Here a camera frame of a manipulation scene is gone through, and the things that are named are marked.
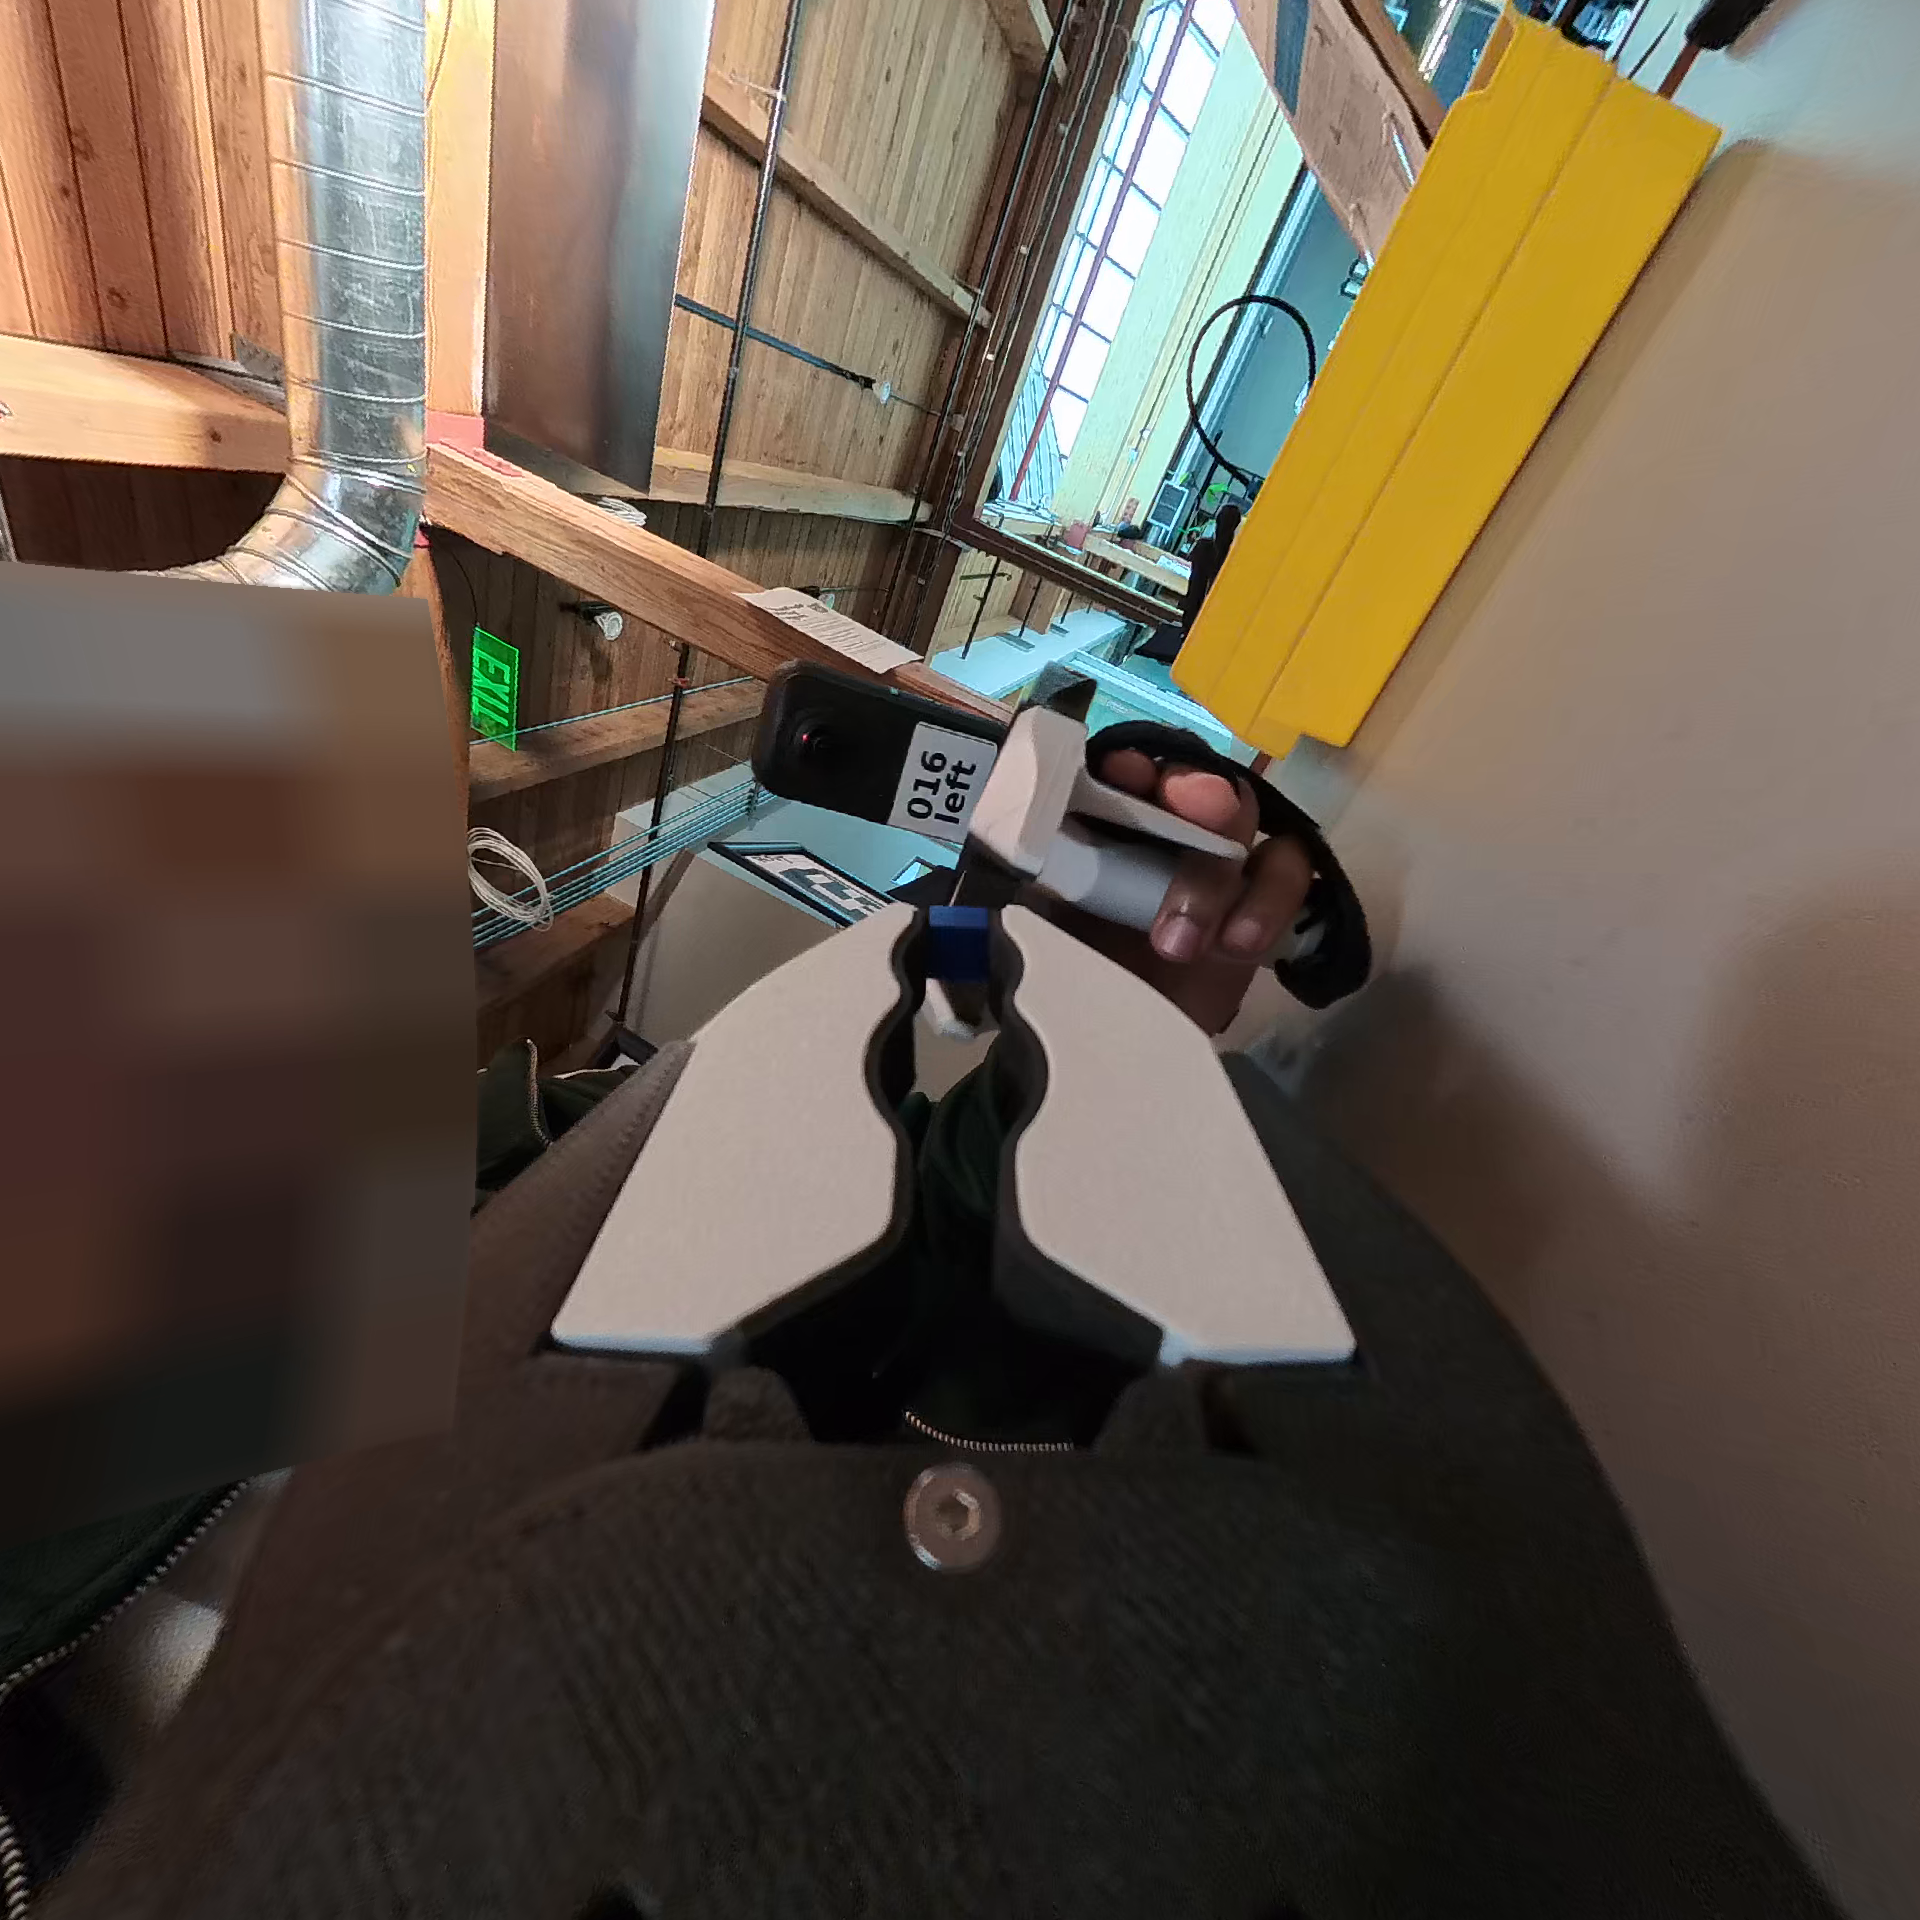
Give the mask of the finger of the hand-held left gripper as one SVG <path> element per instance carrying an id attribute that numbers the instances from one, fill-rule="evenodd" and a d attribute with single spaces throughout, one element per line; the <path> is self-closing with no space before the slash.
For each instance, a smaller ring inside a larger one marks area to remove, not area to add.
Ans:
<path id="1" fill-rule="evenodd" d="M 977 799 L 977 897 L 1014 897 L 1027 885 L 1089 895 L 1089 842 L 1065 832 L 1086 738 L 1078 720 L 1046 705 L 1014 716 Z"/>

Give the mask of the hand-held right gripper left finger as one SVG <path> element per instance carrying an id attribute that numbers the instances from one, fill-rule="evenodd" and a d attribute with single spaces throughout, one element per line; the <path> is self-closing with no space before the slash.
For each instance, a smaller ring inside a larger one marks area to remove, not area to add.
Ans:
<path id="1" fill-rule="evenodd" d="M 866 917 L 734 996 L 685 1064 L 553 1324 L 570 1352 L 714 1359 L 883 1247 L 900 1133 L 874 1047 L 909 1014 L 915 917 Z"/>

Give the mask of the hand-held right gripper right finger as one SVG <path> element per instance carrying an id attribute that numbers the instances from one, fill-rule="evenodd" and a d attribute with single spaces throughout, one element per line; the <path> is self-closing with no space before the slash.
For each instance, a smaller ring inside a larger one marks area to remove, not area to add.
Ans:
<path id="1" fill-rule="evenodd" d="M 1128 1369 L 1340 1365 L 1355 1335 L 1198 1024 L 1033 912 L 1006 912 L 997 1289 Z"/>

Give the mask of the yellow plastic bin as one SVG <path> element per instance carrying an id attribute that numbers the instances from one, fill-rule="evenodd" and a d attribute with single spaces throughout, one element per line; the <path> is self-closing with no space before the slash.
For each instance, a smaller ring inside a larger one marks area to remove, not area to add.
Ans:
<path id="1" fill-rule="evenodd" d="M 1360 728 L 1722 146 L 1544 23 L 1442 117 L 1176 665 L 1258 751 Z"/>

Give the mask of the person's left hand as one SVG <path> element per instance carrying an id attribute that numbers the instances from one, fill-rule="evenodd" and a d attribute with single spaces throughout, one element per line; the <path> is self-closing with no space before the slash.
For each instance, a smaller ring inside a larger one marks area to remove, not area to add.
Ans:
<path id="1" fill-rule="evenodd" d="M 1108 751 L 1097 775 L 1238 847 L 1237 857 L 1187 852 L 1149 929 L 1094 920 L 1089 935 L 1115 965 L 1219 1037 L 1304 913 L 1310 852 L 1296 838 L 1261 830 L 1258 792 L 1241 775 L 1213 775 L 1137 750 Z"/>

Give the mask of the white paper notice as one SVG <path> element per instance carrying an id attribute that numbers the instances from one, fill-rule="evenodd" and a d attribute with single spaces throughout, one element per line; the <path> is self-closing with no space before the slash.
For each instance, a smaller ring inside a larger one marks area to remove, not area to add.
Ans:
<path id="1" fill-rule="evenodd" d="M 797 586 L 761 586 L 742 592 L 741 598 L 874 674 L 891 674 L 921 660 L 915 648 L 904 646 L 850 615 L 830 607 L 821 596 Z"/>

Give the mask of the large framed marker poster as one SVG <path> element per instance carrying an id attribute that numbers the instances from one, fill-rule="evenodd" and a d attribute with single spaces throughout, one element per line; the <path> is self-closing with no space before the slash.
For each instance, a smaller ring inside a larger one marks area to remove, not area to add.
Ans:
<path id="1" fill-rule="evenodd" d="M 854 926 L 898 900 L 913 904 L 930 882 L 954 874 L 952 861 L 913 855 L 888 882 L 865 880 L 790 836 L 717 838 L 706 855 L 834 928 Z"/>

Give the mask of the skylight window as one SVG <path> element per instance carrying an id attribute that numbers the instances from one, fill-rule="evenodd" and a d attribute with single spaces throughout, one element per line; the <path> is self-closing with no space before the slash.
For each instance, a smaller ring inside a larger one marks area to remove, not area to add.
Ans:
<path id="1" fill-rule="evenodd" d="M 1046 290 L 987 505 L 1050 513 L 1237 24 L 1229 1 L 1142 9 Z"/>

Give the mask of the wooden post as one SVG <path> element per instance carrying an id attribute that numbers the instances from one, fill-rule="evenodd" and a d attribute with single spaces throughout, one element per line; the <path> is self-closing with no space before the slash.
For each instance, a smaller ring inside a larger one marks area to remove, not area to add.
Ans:
<path id="1" fill-rule="evenodd" d="M 852 666 L 870 680 L 913 690 L 995 724 L 1012 710 L 957 686 L 923 660 L 891 674 L 837 656 L 748 606 L 750 582 L 683 546 L 644 532 L 582 496 L 484 450 L 435 444 L 425 452 L 424 517 L 492 553 L 528 561 L 565 584 L 611 601 L 698 654 L 770 680 L 794 660 Z"/>

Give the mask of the rectangular metal duct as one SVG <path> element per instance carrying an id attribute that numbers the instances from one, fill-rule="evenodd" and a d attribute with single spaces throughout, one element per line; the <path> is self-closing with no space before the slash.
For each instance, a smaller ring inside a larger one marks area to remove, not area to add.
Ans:
<path id="1" fill-rule="evenodd" d="M 488 447 L 650 496 L 714 1 L 498 1 Z"/>

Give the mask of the round spiral metal duct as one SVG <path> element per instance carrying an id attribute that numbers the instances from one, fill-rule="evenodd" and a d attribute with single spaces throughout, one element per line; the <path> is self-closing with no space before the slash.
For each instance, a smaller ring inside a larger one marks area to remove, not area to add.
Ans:
<path id="1" fill-rule="evenodd" d="M 425 494 L 424 1 L 261 9 L 290 462 L 172 578 L 396 592 Z"/>

